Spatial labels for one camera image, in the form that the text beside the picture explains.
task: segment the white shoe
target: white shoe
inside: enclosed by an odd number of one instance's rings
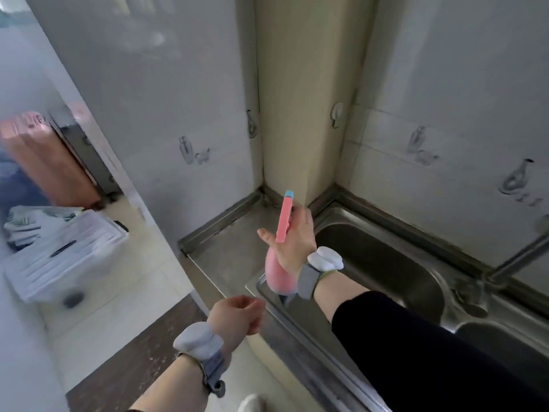
[[[265,400],[256,394],[248,395],[238,407],[238,412],[266,412]]]

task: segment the pink suitcase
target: pink suitcase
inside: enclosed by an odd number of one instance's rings
[[[0,141],[52,204],[89,209],[101,198],[45,118],[34,111],[0,122]]]

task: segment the white wrist device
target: white wrist device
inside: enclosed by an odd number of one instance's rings
[[[343,258],[328,247],[319,247],[307,257],[298,278],[298,295],[311,299],[319,277],[331,270],[343,269]]]
[[[186,354],[198,361],[204,373],[204,386],[218,398],[225,395],[225,382],[220,378],[227,370],[221,347],[223,339],[204,321],[189,325],[174,341],[180,355]]]

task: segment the stainless steel countertop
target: stainless steel countertop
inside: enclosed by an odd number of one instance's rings
[[[279,210],[261,199],[242,217],[198,245],[189,257],[225,297],[248,293],[246,283],[264,268],[267,245],[257,236],[275,231]],[[261,336],[326,411],[367,411],[339,378],[267,313]]]

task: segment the faucet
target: faucet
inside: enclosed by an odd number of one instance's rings
[[[549,250],[549,231],[518,251],[498,267],[484,272],[476,282],[458,281],[453,292],[465,312],[478,318],[488,316],[491,292],[503,289],[509,279]]]

